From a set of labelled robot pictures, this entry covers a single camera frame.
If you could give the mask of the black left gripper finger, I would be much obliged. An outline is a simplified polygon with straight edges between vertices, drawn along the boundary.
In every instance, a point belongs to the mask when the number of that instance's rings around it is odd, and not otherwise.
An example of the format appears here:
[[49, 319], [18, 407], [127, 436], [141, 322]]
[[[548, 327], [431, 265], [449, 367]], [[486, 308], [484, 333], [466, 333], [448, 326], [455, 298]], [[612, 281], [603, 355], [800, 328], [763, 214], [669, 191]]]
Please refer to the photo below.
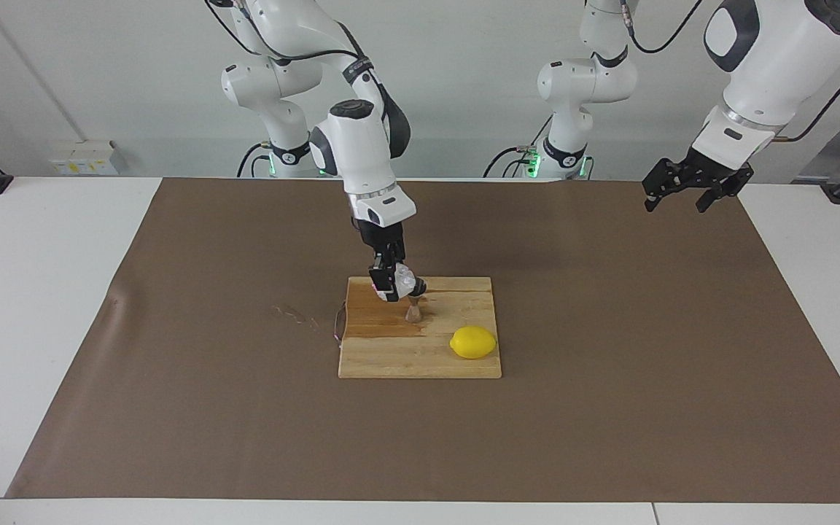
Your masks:
[[715, 180], [710, 188], [696, 201], [697, 212], [707, 212], [707, 209], [717, 200], [736, 197], [741, 186], [741, 179], [737, 175], [728, 176], [722, 182]]
[[643, 179], [647, 212], [653, 212], [666, 196], [685, 190], [690, 178], [690, 166], [686, 162], [674, 163], [670, 159], [660, 159]]

